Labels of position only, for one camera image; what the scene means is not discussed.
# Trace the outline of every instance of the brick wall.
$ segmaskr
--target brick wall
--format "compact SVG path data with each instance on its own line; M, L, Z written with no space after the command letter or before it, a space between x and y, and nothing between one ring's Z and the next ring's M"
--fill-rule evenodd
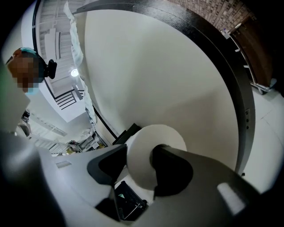
M215 28L228 31L253 12L239 0L168 0L181 5L209 21Z

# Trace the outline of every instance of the black device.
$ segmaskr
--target black device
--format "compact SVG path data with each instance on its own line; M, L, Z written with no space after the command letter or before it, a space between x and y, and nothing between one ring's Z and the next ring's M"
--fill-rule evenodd
M125 181L114 192L118 215L122 220L135 221L148 207L147 201L140 199Z
M49 77L50 79L54 79L56 68L57 68L57 63L52 59L49 60L44 70L44 77Z

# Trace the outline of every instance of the white floor tile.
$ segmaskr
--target white floor tile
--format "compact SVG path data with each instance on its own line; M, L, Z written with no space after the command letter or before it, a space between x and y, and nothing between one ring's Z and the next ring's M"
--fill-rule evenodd
M283 158L284 148L272 127L264 119L259 120L244 178L259 192L267 191L278 175Z
M264 117L264 120L272 127L284 146L284 105L274 104L272 111Z
M284 98L276 90L272 90L266 93L265 95L262 95L262 97L266 99L267 101L271 102L273 105L279 105L279 104L284 105Z
M256 122L258 122L273 109L273 104L270 102L270 100L265 98L267 94L261 95L258 90L254 88L252 89L252 93L256 108Z

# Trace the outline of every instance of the toilet paper roll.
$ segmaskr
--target toilet paper roll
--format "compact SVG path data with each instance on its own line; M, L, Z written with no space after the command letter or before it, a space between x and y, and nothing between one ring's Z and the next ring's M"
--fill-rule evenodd
M158 185L156 171L150 162L152 150L157 145L168 145L186 151L181 135L166 125L150 125L142 128L126 142L127 168L137 185L154 190Z

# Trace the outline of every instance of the face mask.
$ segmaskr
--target face mask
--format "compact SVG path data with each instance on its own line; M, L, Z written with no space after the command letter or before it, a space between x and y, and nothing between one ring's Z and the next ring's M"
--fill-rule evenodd
M34 95L34 94L37 94L39 92L39 88L36 87L36 88L28 88L28 92L26 92L27 95Z

